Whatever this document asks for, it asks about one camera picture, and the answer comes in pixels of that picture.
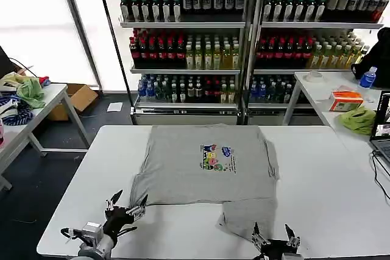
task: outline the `table leg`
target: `table leg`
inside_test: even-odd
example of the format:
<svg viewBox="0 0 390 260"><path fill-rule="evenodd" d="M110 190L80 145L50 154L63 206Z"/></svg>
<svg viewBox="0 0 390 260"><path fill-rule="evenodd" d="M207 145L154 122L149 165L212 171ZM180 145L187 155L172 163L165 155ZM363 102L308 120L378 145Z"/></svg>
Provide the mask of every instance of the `table leg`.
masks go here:
<svg viewBox="0 0 390 260"><path fill-rule="evenodd" d="M293 111L295 105L297 104L299 94L300 94L300 85L297 82L295 84L294 90L292 91L290 102L288 103L286 114L283 118L282 125L288 125L290 123L291 116L293 115Z"/></svg>
<svg viewBox="0 0 390 260"><path fill-rule="evenodd" d="M3 176L0 175L0 190L2 188L6 188L6 190L11 190L12 189L12 185L10 182L8 182Z"/></svg>
<svg viewBox="0 0 390 260"><path fill-rule="evenodd" d="M39 143L34 134L29 134L29 141L31 146L39 153L40 156L44 157L48 154L47 152L44 152L42 145Z"/></svg>
<svg viewBox="0 0 390 260"><path fill-rule="evenodd" d="M62 104L65 106L69 117L71 118L72 122L76 124L77 130L79 131L80 137L82 141L84 142L85 146L89 149L91 146L91 140L88 136L87 131L85 130L83 123L81 123L80 118L78 117L70 98L67 94L64 95L62 99Z"/></svg>

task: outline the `shelf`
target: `shelf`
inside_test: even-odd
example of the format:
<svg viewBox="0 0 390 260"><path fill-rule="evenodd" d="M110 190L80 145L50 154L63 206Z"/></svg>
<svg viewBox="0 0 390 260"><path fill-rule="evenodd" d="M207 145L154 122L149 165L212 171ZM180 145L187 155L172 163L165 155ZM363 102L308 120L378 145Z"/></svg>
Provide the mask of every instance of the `shelf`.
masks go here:
<svg viewBox="0 0 390 260"><path fill-rule="evenodd" d="M192 70L192 69L130 69L131 73L142 74L194 74L194 75L206 75L206 74L219 74L219 75L237 75L239 70Z"/></svg>
<svg viewBox="0 0 390 260"><path fill-rule="evenodd" d="M288 104L259 104L259 103L249 103L248 109L250 110L285 110L287 109ZM313 107L310 104L297 104L294 109L312 109Z"/></svg>
<svg viewBox="0 0 390 260"><path fill-rule="evenodd" d="M137 102L137 109L236 110L236 104L153 103Z"/></svg>
<svg viewBox="0 0 390 260"><path fill-rule="evenodd" d="M375 30L383 24L372 23L323 23L320 21L265 21L262 27L297 28L297 29L368 29Z"/></svg>
<svg viewBox="0 0 390 260"><path fill-rule="evenodd" d="M310 69L310 68L304 68L304 69L255 69L253 74L294 74L295 72L302 72L302 71L341 71L341 72L349 72L349 69L336 69L336 68L330 68L330 69Z"/></svg>
<svg viewBox="0 0 390 260"><path fill-rule="evenodd" d="M174 21L164 22L124 22L121 20L123 28L173 28L173 29L242 29L245 27L243 16L240 14L232 15L182 15L182 21L175 23Z"/></svg>

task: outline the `tissue box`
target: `tissue box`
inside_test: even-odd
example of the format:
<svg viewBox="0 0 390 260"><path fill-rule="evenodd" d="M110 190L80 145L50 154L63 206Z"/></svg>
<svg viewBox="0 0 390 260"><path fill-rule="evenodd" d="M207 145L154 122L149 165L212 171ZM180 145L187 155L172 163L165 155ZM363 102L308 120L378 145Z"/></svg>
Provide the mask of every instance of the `tissue box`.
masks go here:
<svg viewBox="0 0 390 260"><path fill-rule="evenodd" d="M334 91L330 95L330 100L329 111L347 112L358 108L363 103L361 94L354 91Z"/></svg>

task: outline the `cardboard box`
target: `cardboard box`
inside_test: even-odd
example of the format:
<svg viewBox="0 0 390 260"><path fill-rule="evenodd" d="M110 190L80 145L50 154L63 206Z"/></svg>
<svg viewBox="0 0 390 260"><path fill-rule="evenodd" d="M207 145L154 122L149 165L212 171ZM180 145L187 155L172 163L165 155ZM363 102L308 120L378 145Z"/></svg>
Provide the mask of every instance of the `cardboard box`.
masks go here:
<svg viewBox="0 0 390 260"><path fill-rule="evenodd" d="M363 103L360 93L354 91L334 91L330 95L329 111L347 112L358 108Z"/></svg>
<svg viewBox="0 0 390 260"><path fill-rule="evenodd" d="M83 112L87 106L98 97L88 85L79 85L76 83L68 83L68 89L66 90L68 96L71 98L73 107L78 113ZM51 121L67 121L69 120L68 112L62 104L58 104L48 114L48 119Z"/></svg>

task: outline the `dark floor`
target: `dark floor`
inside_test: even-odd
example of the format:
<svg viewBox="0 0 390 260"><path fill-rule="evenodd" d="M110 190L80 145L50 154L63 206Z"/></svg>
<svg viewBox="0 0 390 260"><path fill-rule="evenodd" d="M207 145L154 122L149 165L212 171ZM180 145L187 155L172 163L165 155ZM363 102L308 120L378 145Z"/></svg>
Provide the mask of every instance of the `dark floor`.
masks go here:
<svg viewBox="0 0 390 260"><path fill-rule="evenodd" d="M123 102L120 112L107 112L111 102ZM102 96L82 114L91 137L103 125L129 125L130 104L125 94ZM43 147L84 148L71 122L42 122L34 131ZM41 158L27 146L4 172L10 192L0 192L0 259L37 260L36 247L84 154L52 153Z"/></svg>

